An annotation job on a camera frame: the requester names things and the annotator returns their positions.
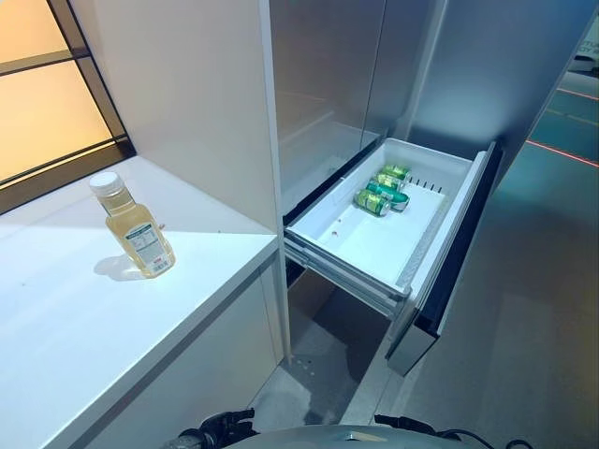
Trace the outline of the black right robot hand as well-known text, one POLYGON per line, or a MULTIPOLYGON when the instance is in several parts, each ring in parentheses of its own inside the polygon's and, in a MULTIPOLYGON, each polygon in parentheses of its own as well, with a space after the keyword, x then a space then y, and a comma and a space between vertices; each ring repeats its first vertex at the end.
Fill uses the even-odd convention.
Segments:
POLYGON ((414 431, 416 433, 441 438, 441 433, 436 431, 429 424, 409 417, 375 414, 373 419, 375 424, 385 425, 396 429, 414 431))

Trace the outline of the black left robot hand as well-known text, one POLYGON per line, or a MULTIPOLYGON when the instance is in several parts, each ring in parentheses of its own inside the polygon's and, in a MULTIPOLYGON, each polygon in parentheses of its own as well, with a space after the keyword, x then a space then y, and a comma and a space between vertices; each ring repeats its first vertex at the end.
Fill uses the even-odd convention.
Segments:
POLYGON ((221 446, 258 435, 253 428, 252 419, 255 417, 253 408, 238 412, 218 413, 206 419, 200 429, 211 436, 214 443, 221 446))

